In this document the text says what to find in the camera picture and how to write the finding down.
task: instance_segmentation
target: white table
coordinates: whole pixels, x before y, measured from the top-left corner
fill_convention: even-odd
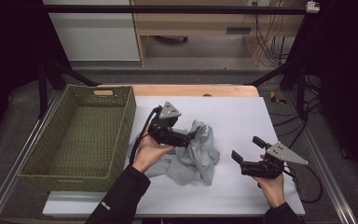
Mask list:
[[[236,150],[247,161],[260,161],[265,151],[252,142],[254,136],[274,144],[276,133],[261,97],[191,97],[136,96],[136,114],[131,140],[138,134],[151,110],[171,102],[182,116],[176,129],[190,129],[193,119],[213,128],[214,146],[220,151],[220,162],[214,167],[213,183],[202,181],[186,186],[176,184],[166,175],[151,178],[151,185],[138,204],[137,217],[259,217],[269,209],[266,199],[255,183],[241,175],[240,166],[231,159]],[[298,215],[305,215],[295,185],[285,175],[286,201]],[[86,217],[103,192],[51,192],[44,215],[55,217]]]

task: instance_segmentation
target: wicker basket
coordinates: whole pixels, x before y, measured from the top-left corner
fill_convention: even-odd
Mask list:
[[[123,171],[135,110],[132,87],[69,85],[18,177],[46,191],[108,191]]]

